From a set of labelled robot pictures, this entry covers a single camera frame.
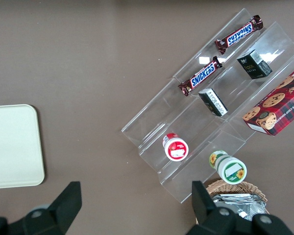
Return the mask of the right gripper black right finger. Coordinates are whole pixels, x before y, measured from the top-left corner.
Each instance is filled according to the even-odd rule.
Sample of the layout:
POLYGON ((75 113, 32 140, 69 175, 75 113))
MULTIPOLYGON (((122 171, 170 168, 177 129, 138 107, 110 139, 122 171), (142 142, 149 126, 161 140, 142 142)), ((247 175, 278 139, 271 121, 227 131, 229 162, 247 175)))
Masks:
POLYGON ((251 222, 232 210, 217 207, 201 181, 192 182, 192 207, 198 223, 189 235, 250 235, 251 222))

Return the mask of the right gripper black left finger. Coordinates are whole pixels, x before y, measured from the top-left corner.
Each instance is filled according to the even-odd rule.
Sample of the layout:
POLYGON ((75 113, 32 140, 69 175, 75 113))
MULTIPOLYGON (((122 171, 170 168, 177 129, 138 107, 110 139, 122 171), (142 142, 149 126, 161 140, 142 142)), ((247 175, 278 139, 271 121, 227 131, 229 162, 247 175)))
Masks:
POLYGON ((70 182, 47 207, 29 212, 8 227, 10 235, 64 235, 82 206, 80 182, 70 182))

